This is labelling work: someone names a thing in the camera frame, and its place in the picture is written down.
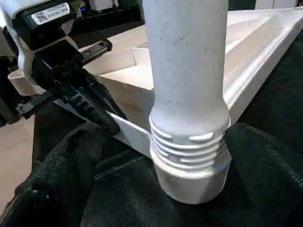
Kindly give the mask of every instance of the black device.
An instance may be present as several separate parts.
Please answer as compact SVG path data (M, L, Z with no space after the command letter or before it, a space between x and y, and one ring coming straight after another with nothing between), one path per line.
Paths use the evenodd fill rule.
M119 133L117 123L107 111L125 118L106 87L83 66L111 51L112 44L102 40L78 52L63 40L35 53L32 78L47 92L19 104L18 112L25 118L56 99L69 103L80 115L97 123L110 135Z

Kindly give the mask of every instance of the black fabric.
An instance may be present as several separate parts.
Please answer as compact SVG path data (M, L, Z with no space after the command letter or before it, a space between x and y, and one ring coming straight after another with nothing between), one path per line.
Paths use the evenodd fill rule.
M303 32L296 38L239 122L273 135L303 155Z
M229 128L225 139L245 191L265 223L293 226L302 220L303 158L246 124Z
M71 131L16 189L0 226L79 226L105 142L93 123Z
M256 8L256 0L229 0L229 10L249 10Z
M232 165L223 192L185 205L160 188L152 162L132 160L96 175L81 226L287 226L301 220L303 159L279 140L247 125L226 133Z

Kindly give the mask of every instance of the black cloth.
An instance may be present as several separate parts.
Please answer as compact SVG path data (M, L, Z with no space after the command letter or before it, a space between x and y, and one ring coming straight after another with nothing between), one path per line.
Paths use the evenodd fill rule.
M279 138L303 155L303 32L284 54L239 122Z
M106 139L93 123L71 131L15 190L0 226L78 227Z

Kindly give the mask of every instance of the white pvc pipe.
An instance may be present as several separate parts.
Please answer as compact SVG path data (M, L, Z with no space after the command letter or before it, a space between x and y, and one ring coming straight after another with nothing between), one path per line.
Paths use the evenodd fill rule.
M155 104L151 156L163 190L197 204L222 190L230 154L223 140L228 0L144 0Z

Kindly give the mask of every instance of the white label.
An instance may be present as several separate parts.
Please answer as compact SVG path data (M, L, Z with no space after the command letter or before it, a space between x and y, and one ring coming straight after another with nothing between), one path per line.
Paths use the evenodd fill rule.
M43 11L32 14L32 19L37 25L42 25L59 17L70 13L70 6L67 3L45 9Z

